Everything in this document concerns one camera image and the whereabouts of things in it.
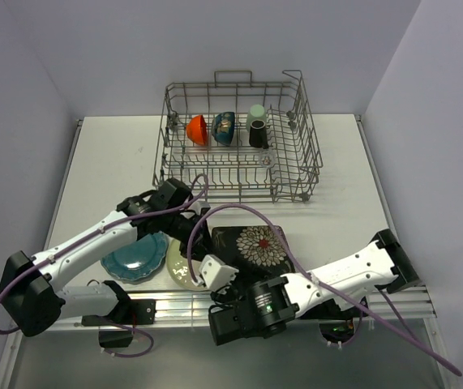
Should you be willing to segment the blue patterned bowl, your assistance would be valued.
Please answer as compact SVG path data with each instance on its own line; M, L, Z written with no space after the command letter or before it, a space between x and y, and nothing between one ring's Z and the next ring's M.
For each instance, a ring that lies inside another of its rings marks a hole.
M212 137L224 146L230 146L234 139L235 112L217 114L212 122Z

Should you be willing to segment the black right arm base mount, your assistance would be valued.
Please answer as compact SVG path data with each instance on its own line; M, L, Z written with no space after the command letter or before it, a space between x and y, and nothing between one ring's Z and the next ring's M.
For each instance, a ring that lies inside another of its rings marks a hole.
M308 310L299 319L317 322L324 343L329 348L342 349L356 339L366 316L355 306L340 310L334 300L329 300Z

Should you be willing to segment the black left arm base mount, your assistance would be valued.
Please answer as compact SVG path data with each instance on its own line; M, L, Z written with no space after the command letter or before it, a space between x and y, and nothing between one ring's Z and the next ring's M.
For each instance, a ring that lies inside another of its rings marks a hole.
M102 348L128 348L133 341L142 340L128 327L137 328L154 323L156 301L154 299L130 300L123 308L115 308L106 316L86 315L81 318L82 327L99 327L98 342Z

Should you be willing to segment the black floral square plate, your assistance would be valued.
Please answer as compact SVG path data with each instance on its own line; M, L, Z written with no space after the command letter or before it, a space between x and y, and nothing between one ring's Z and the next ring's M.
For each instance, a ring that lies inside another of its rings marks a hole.
M212 230L214 255L239 270L248 280L263 280L295 267L278 236L267 225L215 227Z

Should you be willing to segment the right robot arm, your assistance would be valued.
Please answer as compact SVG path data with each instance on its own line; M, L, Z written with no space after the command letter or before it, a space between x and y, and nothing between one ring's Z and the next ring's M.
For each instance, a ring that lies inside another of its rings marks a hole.
M211 276L211 290L223 292L226 301L208 314L212 338L217 345L262 337L286 329L317 306L333 316L354 306L370 311L361 300L374 291L396 293L414 287L420 279L393 232L379 231L359 252L318 267L305 274L286 273L266 279L220 282L226 267L219 265Z

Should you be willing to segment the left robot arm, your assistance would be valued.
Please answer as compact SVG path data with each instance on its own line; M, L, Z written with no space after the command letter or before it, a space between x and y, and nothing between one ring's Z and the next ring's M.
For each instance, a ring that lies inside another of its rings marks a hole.
M102 221L67 242L31 256L23 251L6 261L0 281L0 307L11 316L18 330L36 336L62 318L99 316L121 323L131 315L131 299L114 281L68 288L79 273L114 251L147 235L165 233L185 246L191 256L202 259L211 250L206 226L193 228L201 217L184 212L207 193L198 194L176 178L156 190L128 197Z

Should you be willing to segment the black mug brown inside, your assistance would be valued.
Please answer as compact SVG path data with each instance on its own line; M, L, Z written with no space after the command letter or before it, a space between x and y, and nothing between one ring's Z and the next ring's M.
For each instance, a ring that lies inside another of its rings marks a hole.
M249 144L251 147L268 149L267 124L263 120L254 120L249 129Z

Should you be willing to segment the clear drinking glass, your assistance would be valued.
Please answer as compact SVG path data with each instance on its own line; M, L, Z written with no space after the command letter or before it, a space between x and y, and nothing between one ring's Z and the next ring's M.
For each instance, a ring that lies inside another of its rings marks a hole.
M277 154L270 149L264 149L259 152L258 164L260 167L270 169L276 163Z

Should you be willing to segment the light green plastic cup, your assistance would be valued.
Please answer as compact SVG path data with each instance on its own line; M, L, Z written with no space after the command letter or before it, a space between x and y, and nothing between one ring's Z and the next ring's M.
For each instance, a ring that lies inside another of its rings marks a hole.
M249 112L247 113L246 130L249 131L251 129L252 122L257 120L262 122L267 121L266 109L262 105L252 105L249 109Z

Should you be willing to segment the orange bowl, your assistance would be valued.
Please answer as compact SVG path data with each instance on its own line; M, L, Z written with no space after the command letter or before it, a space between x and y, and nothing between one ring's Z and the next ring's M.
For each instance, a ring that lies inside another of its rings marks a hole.
M203 115L197 115L190 120L186 126L186 136L199 146L208 144L207 123Z

